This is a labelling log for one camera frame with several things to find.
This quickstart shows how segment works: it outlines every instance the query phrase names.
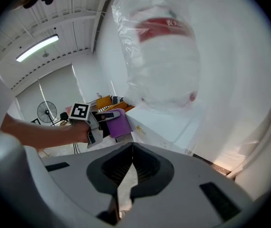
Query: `human arm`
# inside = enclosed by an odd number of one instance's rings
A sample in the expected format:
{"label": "human arm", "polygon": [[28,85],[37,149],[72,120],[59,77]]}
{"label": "human arm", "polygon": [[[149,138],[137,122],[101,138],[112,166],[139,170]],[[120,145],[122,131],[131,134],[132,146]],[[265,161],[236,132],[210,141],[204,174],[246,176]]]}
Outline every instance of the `human arm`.
{"label": "human arm", "polygon": [[0,130],[15,136],[23,145],[43,149],[77,142],[87,143],[90,127],[85,122],[70,126],[42,126],[6,114]]}

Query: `cable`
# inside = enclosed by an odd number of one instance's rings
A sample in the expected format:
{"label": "cable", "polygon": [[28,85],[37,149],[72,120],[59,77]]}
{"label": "cable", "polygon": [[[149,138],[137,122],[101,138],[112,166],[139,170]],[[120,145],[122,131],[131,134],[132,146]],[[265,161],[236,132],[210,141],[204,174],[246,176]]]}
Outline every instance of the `cable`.
{"label": "cable", "polygon": [[93,11],[93,10],[87,10],[87,9],[83,9],[84,11],[87,11],[87,12],[91,12],[91,13],[107,13],[107,12],[104,12],[104,11]]}
{"label": "cable", "polygon": [[75,147],[75,151],[77,152],[77,154],[80,154],[80,151],[77,151],[77,143],[74,143],[74,147]]}
{"label": "cable", "polygon": [[[73,119],[71,119],[71,125],[73,125]],[[75,145],[74,145],[74,143],[73,143],[73,150],[74,150],[74,154],[75,154]]]}
{"label": "cable", "polygon": [[78,143],[76,143],[76,144],[77,144],[78,152],[80,153],[80,150],[79,150],[79,147],[78,147]]}

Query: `white wall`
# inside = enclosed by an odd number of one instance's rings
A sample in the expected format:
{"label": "white wall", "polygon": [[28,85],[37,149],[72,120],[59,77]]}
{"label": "white wall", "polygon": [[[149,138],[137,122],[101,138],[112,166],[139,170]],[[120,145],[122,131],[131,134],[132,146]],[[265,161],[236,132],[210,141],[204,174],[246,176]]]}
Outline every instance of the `white wall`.
{"label": "white wall", "polygon": [[63,59],[57,59],[34,71],[30,76],[19,83],[18,87],[13,89],[15,95],[20,94],[37,81],[37,79],[71,64],[86,102],[96,100],[96,93],[100,93],[102,96],[109,95],[110,91],[108,85],[105,82],[104,74],[95,56],[92,55],[89,50],[80,51],[71,55],[74,56],[67,55]]}
{"label": "white wall", "polygon": [[88,54],[84,57],[78,57],[72,65],[86,102],[96,100],[97,93],[101,96],[111,93],[102,68],[94,55]]}
{"label": "white wall", "polygon": [[21,111],[20,111],[20,108],[18,106],[18,101],[17,99],[15,98],[14,101],[12,102],[10,108],[8,109],[8,112],[7,112],[10,116],[16,118],[16,119],[20,119],[20,120],[25,120]]}
{"label": "white wall", "polygon": [[[66,107],[72,106],[75,102],[84,102],[71,65],[41,78],[39,80],[38,90],[40,94],[43,94],[45,100],[52,102],[56,106],[57,117],[55,122],[59,121],[60,114],[66,111]],[[38,106],[40,103],[41,102],[36,101],[34,105]]]}
{"label": "white wall", "polygon": [[[189,9],[202,61],[198,98],[208,107],[195,153],[232,170],[271,108],[271,24],[250,0],[193,0]],[[110,6],[96,55],[123,96],[127,72]]]}
{"label": "white wall", "polygon": [[256,200],[271,191],[271,133],[268,141],[254,160],[249,162],[236,177],[235,183],[240,185],[248,195]]}
{"label": "white wall", "polygon": [[112,2],[113,0],[111,0],[108,6],[100,28],[95,55],[103,69],[106,83],[111,89],[111,95],[115,95],[116,92],[117,96],[124,96],[128,88],[128,84],[126,83],[127,69],[121,44],[117,36],[116,25],[112,18]]}

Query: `black panel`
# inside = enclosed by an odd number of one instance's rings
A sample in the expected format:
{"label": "black panel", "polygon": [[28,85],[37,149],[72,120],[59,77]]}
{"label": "black panel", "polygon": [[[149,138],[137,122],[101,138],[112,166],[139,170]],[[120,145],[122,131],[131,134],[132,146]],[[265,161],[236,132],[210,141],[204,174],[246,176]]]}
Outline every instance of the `black panel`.
{"label": "black panel", "polygon": [[88,139],[90,140],[91,144],[94,144],[96,142],[91,131],[88,132]]}
{"label": "black panel", "polygon": [[109,113],[104,113],[104,116],[106,118],[110,118],[110,117],[114,117],[115,115],[112,112],[109,112]]}
{"label": "black panel", "polygon": [[60,114],[61,121],[68,121],[68,119],[69,119],[69,116],[68,116],[67,112],[63,112]]}
{"label": "black panel", "polygon": [[117,188],[134,164],[139,184],[131,189],[130,198],[152,196],[162,191],[174,176],[173,165],[164,157],[137,143],[127,143],[92,161],[87,176],[95,189],[112,195],[109,209],[97,217],[109,224],[116,224],[118,217]]}
{"label": "black panel", "polygon": [[157,195],[173,179],[174,167],[170,161],[138,143],[133,144],[133,164],[139,184],[131,189],[130,198]]}
{"label": "black panel", "polygon": [[240,209],[214,183],[202,184],[200,188],[223,221],[228,221],[240,212]]}
{"label": "black panel", "polygon": [[132,163],[132,143],[127,143],[94,161],[87,168],[87,176],[95,189],[113,196]]}
{"label": "black panel", "polygon": [[55,171],[70,166],[67,162],[61,162],[53,165],[46,165],[47,171]]}
{"label": "black panel", "polygon": [[112,156],[102,165],[102,172],[119,186],[126,176],[132,163],[132,144],[122,149],[119,148],[116,155]]}
{"label": "black panel", "polygon": [[93,116],[95,117],[95,119],[98,121],[98,125],[99,125],[99,129],[103,130],[103,138],[106,138],[107,136],[110,135],[108,126],[106,122],[101,122],[102,119],[102,115],[97,114],[97,112],[92,112]]}

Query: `hand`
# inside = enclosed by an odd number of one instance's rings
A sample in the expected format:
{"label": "hand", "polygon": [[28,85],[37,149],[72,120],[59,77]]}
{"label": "hand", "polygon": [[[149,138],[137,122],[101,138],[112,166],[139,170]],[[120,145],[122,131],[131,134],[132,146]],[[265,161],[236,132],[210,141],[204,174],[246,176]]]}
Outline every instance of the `hand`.
{"label": "hand", "polygon": [[77,122],[71,125],[70,133],[74,143],[88,143],[88,132],[90,131],[90,126],[86,122]]}

